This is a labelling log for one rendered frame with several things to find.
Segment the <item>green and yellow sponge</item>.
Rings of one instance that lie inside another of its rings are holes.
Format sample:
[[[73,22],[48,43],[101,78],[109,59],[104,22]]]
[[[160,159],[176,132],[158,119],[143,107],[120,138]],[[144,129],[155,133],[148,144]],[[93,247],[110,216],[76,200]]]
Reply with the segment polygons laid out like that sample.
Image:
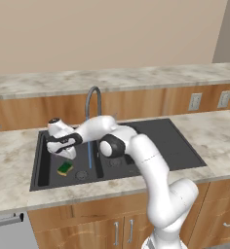
[[[67,173],[73,168],[73,165],[71,162],[64,162],[58,169],[57,173],[61,176],[66,176]]]

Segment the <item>wooden back panel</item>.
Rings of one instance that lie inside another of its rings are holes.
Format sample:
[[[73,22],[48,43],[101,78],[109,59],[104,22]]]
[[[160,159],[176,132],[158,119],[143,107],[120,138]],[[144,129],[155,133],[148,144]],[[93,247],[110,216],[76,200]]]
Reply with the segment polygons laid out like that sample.
[[[202,95],[201,112],[215,111],[225,90],[230,91],[230,84],[104,92],[101,99],[91,98],[90,115],[101,113],[122,121],[186,114],[193,93]],[[84,94],[0,100],[1,129],[45,127],[55,117],[78,125],[85,120],[85,104]]]

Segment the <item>black double sink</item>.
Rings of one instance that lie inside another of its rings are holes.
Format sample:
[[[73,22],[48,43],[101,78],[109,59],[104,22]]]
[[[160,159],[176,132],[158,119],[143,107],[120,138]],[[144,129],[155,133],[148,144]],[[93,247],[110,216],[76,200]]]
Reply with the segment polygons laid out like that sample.
[[[206,166],[199,154],[181,134],[170,119],[124,123],[138,133],[147,135],[160,151],[170,171]],[[67,159],[52,155],[47,150],[47,130],[38,133],[35,160],[31,178],[31,191],[46,190],[99,181],[134,177],[140,174],[134,161],[127,155],[116,158],[122,161],[120,166],[110,166],[113,159],[106,158],[99,150],[99,141],[91,143],[92,169],[89,169],[88,144],[76,147],[76,158],[70,162],[73,168],[66,176],[58,174],[58,168]],[[85,180],[78,180],[76,173],[87,171]]]

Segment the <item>grey dishwasher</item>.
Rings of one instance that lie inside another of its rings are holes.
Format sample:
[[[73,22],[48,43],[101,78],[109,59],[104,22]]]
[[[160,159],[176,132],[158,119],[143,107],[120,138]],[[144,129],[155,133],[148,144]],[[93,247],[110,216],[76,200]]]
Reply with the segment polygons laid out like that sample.
[[[0,249],[39,249],[26,212],[0,215],[0,219],[20,213],[22,222],[0,227]]]

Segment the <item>grey curved tap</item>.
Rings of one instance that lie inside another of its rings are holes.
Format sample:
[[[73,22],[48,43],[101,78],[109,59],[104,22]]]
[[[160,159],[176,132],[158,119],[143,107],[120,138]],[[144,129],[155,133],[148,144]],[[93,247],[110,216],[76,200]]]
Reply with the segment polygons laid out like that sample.
[[[98,116],[101,115],[101,92],[97,86],[93,86],[90,88],[87,98],[86,98],[86,104],[85,104],[86,120],[90,118],[90,102],[91,102],[91,98],[92,98],[94,91],[96,92],[96,95],[97,95],[97,115]]]

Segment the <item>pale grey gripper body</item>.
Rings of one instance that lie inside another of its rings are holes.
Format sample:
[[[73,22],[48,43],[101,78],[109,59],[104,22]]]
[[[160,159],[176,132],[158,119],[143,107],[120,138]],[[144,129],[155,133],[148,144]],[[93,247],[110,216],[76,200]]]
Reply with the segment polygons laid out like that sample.
[[[76,158],[76,150],[74,147],[69,147],[63,149],[61,152],[57,153],[58,156],[64,157],[68,160],[74,160]]]

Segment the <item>wooden drawer front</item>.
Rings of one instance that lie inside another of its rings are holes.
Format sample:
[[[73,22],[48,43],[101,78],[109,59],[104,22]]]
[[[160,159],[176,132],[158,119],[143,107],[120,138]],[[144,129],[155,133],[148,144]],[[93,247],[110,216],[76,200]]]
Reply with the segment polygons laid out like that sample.
[[[230,198],[230,179],[210,182],[205,201]]]
[[[230,198],[206,201],[190,238],[189,249],[204,249],[230,242]]]

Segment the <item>wooden cupboard door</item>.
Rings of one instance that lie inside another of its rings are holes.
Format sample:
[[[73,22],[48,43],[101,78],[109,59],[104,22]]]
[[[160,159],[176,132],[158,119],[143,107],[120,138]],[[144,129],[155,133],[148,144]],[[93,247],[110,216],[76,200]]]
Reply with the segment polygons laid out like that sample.
[[[119,245],[115,246],[115,226],[119,222]],[[122,217],[35,233],[39,249],[122,249]]]
[[[130,219],[134,219],[133,241],[128,243],[130,235]],[[127,215],[124,220],[123,249],[141,249],[144,240],[153,231],[153,226],[148,221],[145,213]]]

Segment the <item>wooden panel under sink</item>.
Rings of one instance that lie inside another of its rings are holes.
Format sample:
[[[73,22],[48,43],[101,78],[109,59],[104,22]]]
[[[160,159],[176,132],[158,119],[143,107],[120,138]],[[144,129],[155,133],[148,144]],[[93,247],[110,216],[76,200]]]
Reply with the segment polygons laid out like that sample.
[[[32,210],[28,216],[32,223],[46,224],[77,218],[104,219],[110,215],[145,209],[146,203],[147,193],[141,193]]]

